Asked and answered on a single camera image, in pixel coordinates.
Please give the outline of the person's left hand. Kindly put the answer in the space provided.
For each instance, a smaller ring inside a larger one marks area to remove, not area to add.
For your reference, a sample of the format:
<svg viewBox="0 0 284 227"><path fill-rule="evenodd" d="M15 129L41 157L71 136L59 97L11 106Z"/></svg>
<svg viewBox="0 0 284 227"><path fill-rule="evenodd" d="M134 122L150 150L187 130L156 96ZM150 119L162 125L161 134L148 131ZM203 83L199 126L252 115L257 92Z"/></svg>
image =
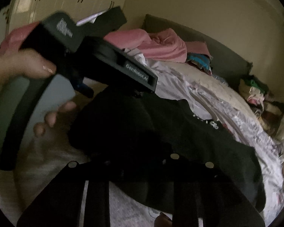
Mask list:
<svg viewBox="0 0 284 227"><path fill-rule="evenodd" d="M46 79L55 73L56 66L34 50L23 50L0 56L0 92L15 77L25 76L30 79ZM44 122L39 122L34 126L35 136L43 136L47 127L54 127L59 114L71 112L76 107L75 102L68 101L58 111L47 113Z"/></svg>

